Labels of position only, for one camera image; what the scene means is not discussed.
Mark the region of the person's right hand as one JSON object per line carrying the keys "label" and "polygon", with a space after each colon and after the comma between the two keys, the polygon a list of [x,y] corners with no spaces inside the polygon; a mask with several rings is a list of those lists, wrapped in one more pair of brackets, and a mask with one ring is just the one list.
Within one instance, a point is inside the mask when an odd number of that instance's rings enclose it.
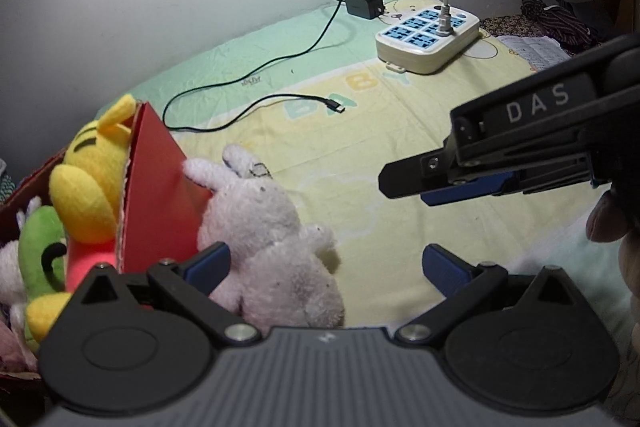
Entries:
{"label": "person's right hand", "polygon": [[631,310],[639,313],[639,204],[612,185],[591,210],[586,235],[594,243],[620,241],[618,264],[630,290]]}

